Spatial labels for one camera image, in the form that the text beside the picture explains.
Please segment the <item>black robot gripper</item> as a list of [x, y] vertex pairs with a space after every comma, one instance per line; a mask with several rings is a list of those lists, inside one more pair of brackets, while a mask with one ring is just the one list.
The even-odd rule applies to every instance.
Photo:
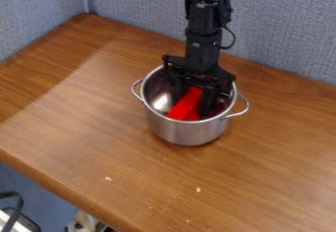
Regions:
[[198, 111], [202, 118], [211, 117], [226, 108], [235, 77], [218, 65], [219, 37], [190, 36], [185, 56], [162, 56], [163, 72], [171, 88], [171, 102], [177, 103], [190, 87], [202, 90]]

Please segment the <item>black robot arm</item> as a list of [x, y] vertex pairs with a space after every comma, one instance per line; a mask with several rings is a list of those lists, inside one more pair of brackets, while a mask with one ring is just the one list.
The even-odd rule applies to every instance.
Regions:
[[229, 0], [185, 0], [185, 56], [162, 56], [163, 72], [171, 87], [173, 107], [166, 116], [194, 121], [210, 115], [222, 92], [235, 80], [217, 64], [218, 52], [229, 49], [235, 37], [230, 22]]

